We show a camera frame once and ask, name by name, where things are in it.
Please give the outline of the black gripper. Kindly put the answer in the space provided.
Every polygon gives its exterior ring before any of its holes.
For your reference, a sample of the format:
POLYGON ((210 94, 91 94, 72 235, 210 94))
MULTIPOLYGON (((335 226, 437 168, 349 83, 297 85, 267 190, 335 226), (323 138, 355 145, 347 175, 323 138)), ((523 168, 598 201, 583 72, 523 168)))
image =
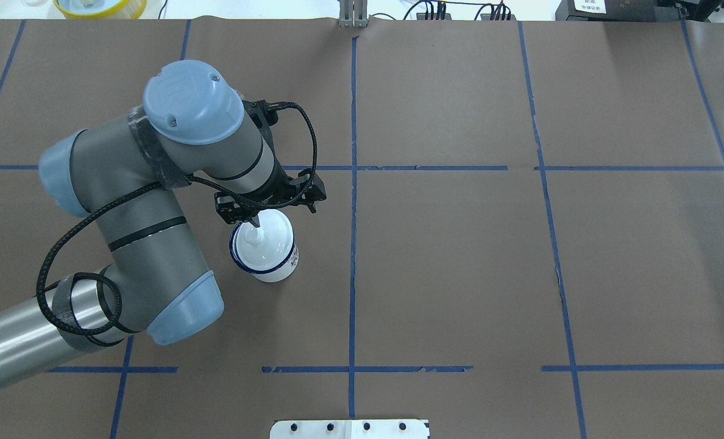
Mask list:
POLYGON ((249 222, 257 225, 259 212, 268 209, 305 205, 310 212, 315 213, 315 203, 325 201, 327 192, 323 180, 314 169, 305 168, 295 177, 290 177, 278 165, 264 186, 245 193, 243 197, 264 205, 264 208, 240 202, 239 198, 221 191, 215 193, 215 211, 218 216, 228 224, 249 222))

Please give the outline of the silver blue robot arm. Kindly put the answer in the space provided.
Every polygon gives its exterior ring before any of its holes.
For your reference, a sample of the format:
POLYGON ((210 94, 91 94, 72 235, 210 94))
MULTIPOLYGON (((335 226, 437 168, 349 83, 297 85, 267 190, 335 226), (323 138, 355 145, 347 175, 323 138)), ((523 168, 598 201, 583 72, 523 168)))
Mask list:
POLYGON ((48 251, 34 296, 0 312, 0 389, 101 352, 139 332, 168 345, 224 311, 214 272, 175 190, 215 190, 226 223, 261 228, 289 206, 315 212, 327 193, 311 166, 287 175, 270 128, 294 102, 248 102, 213 66, 172 62, 141 105, 48 148, 38 175, 58 207, 80 218, 48 251))

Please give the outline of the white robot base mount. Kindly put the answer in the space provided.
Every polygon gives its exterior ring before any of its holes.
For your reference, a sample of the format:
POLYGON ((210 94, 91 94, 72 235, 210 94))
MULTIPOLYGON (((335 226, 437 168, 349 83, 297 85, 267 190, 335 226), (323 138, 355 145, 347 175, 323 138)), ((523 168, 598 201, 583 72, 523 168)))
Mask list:
POLYGON ((270 438, 430 438, 422 419, 282 420, 272 426, 270 438))

